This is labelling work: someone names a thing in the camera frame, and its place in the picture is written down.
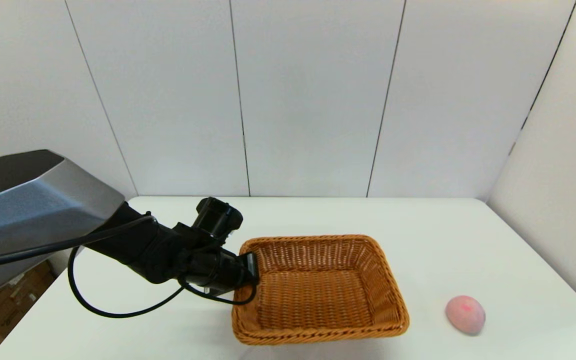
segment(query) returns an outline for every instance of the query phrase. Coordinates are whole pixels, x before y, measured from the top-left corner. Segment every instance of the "tabletop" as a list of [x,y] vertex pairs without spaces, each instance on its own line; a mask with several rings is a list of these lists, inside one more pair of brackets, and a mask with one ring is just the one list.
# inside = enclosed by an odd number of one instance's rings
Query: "tabletop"
[[[198,197],[130,201],[168,227],[192,224]],[[246,346],[230,305],[183,291],[154,312],[109,319],[77,303],[61,274],[0,346],[0,360],[576,359],[576,293],[498,215],[468,198],[222,198],[244,221],[226,249],[255,237],[366,234],[384,250],[410,314],[399,337]],[[147,308],[178,289],[155,285],[92,250],[75,266],[83,296],[108,312]],[[480,335],[452,327],[454,296],[486,311]]]

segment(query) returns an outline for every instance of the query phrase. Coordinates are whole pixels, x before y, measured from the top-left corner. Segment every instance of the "woven basket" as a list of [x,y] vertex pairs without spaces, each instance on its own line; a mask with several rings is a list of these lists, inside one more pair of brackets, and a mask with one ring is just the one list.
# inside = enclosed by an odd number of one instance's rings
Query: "woven basket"
[[[409,314],[386,256],[366,235],[259,237],[254,300],[233,306],[232,329],[252,346],[395,337]],[[251,287],[235,290],[243,301]]]

